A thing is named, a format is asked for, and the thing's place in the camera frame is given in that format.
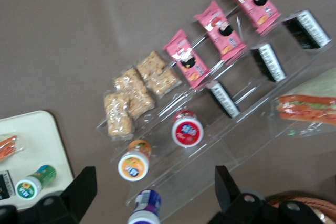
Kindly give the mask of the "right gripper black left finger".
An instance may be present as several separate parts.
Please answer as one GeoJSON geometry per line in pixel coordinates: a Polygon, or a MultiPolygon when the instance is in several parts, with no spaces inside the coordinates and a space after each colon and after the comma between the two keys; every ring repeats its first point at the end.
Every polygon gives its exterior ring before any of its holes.
{"type": "Polygon", "coordinates": [[[60,195],[20,211],[14,205],[2,205],[1,223],[80,223],[96,195],[96,168],[87,166],[60,195]]]}

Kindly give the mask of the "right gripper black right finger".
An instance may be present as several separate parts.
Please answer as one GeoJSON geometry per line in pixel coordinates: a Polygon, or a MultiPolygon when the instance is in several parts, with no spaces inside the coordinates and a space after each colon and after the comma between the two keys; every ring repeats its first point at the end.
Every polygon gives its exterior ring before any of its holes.
{"type": "Polygon", "coordinates": [[[242,193],[224,165],[215,167],[215,193],[221,211],[209,223],[322,223],[304,203],[285,200],[274,207],[252,193],[242,193]]]}

